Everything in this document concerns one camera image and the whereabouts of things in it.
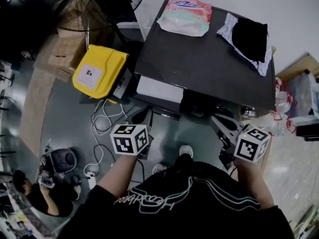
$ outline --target black t-shirt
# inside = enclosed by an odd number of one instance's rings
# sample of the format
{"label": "black t-shirt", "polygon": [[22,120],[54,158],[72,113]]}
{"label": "black t-shirt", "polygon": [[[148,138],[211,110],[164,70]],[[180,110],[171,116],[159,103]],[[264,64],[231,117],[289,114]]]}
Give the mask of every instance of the black t-shirt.
{"label": "black t-shirt", "polygon": [[58,238],[134,234],[293,238],[277,206],[261,210],[238,182],[202,162],[156,173],[119,199],[95,186]]}
{"label": "black t-shirt", "polygon": [[[69,185],[64,185],[61,183],[56,183],[55,186],[50,189],[49,195],[58,207],[59,216],[67,217],[71,214],[73,210],[73,204],[71,201],[70,194],[75,194],[70,191],[74,191],[72,188],[70,189]],[[35,207],[38,211],[48,214],[48,205],[40,191],[39,184],[35,183],[32,185],[31,193],[26,196],[33,207]]]}

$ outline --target yellow box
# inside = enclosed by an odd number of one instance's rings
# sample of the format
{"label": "yellow box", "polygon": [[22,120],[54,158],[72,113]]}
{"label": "yellow box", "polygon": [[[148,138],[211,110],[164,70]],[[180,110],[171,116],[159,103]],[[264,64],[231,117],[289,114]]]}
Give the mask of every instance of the yellow box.
{"label": "yellow box", "polygon": [[107,96],[127,57],[127,53],[90,44],[72,77],[73,86],[93,98]]}

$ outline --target black hair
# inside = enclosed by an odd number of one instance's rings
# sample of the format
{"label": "black hair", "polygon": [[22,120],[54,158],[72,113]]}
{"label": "black hair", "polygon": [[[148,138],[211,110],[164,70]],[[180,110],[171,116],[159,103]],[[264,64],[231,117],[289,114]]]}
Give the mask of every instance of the black hair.
{"label": "black hair", "polygon": [[24,181],[25,179],[26,179],[25,174],[22,171],[20,170],[14,171],[12,176],[13,184],[16,190],[18,190],[19,192],[23,194],[25,193],[25,189],[23,188],[23,185],[25,184],[25,181]]}

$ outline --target white cube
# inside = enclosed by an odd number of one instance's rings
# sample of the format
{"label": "white cube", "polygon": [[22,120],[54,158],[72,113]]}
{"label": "white cube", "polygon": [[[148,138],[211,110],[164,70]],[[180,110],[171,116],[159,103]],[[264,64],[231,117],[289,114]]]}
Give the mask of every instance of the white cube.
{"label": "white cube", "polygon": [[234,157],[255,163],[266,152],[270,135],[257,127],[238,136]]}
{"label": "white cube", "polygon": [[146,125],[115,125],[111,141],[116,154],[138,155],[149,144]]}

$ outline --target wet wipes package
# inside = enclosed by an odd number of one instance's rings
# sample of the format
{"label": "wet wipes package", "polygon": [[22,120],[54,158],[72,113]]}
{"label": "wet wipes package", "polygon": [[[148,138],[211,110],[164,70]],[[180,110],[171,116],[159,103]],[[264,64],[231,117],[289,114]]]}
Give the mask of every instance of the wet wipes package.
{"label": "wet wipes package", "polygon": [[189,36],[203,36],[209,29],[211,5],[198,0],[169,0],[157,20],[161,29]]}

